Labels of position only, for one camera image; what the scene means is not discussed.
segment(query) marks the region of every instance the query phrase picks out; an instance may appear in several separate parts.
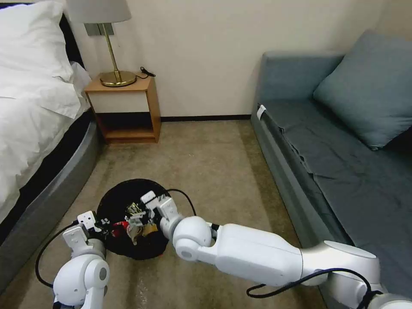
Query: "gray blanket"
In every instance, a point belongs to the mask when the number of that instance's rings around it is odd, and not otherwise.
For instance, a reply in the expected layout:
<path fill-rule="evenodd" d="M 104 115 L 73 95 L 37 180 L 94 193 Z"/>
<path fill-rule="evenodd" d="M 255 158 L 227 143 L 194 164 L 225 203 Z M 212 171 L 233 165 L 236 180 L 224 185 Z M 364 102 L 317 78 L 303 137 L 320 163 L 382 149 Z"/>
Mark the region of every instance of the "gray blanket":
<path fill-rule="evenodd" d="M 412 297 L 412 137 L 371 151 L 315 101 L 264 105 L 353 243 L 379 257 L 383 284 Z"/>

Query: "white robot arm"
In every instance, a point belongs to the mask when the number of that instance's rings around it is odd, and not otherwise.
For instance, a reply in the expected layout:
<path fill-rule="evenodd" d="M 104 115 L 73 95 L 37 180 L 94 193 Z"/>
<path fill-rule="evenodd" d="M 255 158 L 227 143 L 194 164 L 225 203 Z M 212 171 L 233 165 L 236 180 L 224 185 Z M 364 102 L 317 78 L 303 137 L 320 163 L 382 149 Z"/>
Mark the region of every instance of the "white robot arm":
<path fill-rule="evenodd" d="M 372 300 L 362 303 L 367 291 L 386 292 L 380 284 L 378 258 L 362 249 L 332 241 L 299 249 L 273 233 L 237 224 L 219 226 L 198 216 L 183 218 L 171 197 L 156 197 L 152 191 L 141 201 L 150 218 L 160 214 L 161 230 L 183 260 L 215 265 L 224 273 L 273 287 L 299 282 L 309 275 L 328 270 L 329 273 L 314 276 L 302 284 L 326 284 L 331 296 L 349 308 L 369 304 L 369 309 L 412 309 L 412 300 L 388 293 L 370 294 Z M 94 227 L 90 213 L 79 216 L 91 218 L 91 221 L 83 222 L 88 228 Z M 96 239 L 87 239 L 82 225 L 69 229 L 63 236 L 73 253 L 72 260 L 63 266 L 54 281 L 56 302 L 68 306 L 83 304 L 83 309 L 100 309 L 104 287 L 109 280 L 109 266 L 103 260 L 103 244 Z M 251 294 L 253 289 L 248 290 L 249 296 L 265 297 Z"/>

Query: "bed frame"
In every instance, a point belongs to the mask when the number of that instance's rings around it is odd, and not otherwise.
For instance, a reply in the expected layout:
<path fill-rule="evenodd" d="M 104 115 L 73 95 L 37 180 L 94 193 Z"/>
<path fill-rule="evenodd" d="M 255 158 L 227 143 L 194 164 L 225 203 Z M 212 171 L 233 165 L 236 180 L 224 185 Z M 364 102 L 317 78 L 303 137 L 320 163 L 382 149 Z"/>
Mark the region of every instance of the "bed frame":
<path fill-rule="evenodd" d="M 0 9 L 16 4 L 0 3 Z M 83 66 L 78 46 L 65 16 L 61 19 L 60 27 L 66 40 L 69 60 Z M 93 171 L 101 143 L 92 117 L 84 128 L 84 132 L 80 132 L 83 136 L 80 136 L 82 139 L 74 154 L 27 206 L 1 244 L 0 293 L 53 231 Z"/>

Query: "sofa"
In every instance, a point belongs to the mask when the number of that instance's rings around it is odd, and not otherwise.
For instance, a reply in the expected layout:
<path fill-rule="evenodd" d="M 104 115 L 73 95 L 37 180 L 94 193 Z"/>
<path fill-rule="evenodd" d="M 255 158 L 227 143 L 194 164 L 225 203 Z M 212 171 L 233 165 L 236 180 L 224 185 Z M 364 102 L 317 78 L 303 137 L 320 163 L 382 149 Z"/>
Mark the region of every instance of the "sofa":
<path fill-rule="evenodd" d="M 266 52 L 251 122 L 302 247 L 372 252 L 388 291 L 412 297 L 412 129 L 373 151 L 313 98 L 343 57 Z M 329 309 L 343 308 L 320 290 Z"/>

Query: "wooden nightstand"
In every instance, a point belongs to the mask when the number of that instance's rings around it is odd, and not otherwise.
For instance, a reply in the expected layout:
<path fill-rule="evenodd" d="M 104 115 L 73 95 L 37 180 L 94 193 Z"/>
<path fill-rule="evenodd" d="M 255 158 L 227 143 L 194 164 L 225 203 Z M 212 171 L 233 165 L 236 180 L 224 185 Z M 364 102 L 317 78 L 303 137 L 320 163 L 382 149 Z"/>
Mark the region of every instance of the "wooden nightstand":
<path fill-rule="evenodd" d="M 107 143 L 158 142 L 161 120 L 154 78 L 112 88 L 97 77 L 85 93 Z"/>

